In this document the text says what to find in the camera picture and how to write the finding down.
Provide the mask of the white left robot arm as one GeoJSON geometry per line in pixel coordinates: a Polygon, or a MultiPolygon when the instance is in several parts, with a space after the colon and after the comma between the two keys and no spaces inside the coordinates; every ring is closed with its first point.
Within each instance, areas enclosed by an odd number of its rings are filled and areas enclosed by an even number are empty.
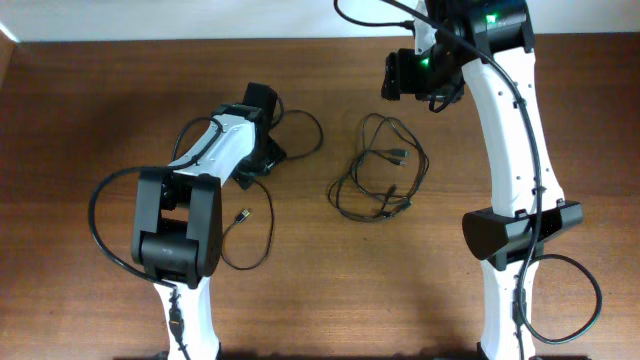
{"type": "Polygon", "coordinates": [[[250,83],[206,117],[202,137],[165,170],[141,172],[132,258],[154,280],[170,336],[167,359],[216,359],[210,280],[223,245],[222,185],[248,188],[286,156],[270,137],[278,95],[250,83]]]}

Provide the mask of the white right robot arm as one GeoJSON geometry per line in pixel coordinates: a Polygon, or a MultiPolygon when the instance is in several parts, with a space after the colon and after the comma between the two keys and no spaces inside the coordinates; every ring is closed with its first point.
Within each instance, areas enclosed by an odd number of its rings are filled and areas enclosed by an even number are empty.
{"type": "Polygon", "coordinates": [[[465,214],[466,244],[484,285],[480,359],[532,359],[533,283],[546,242],[580,224],[552,168],[534,83],[528,5],[512,1],[421,1],[410,11],[415,44],[391,53],[381,94],[412,95],[439,112],[470,93],[491,173],[491,204],[465,214]]]}

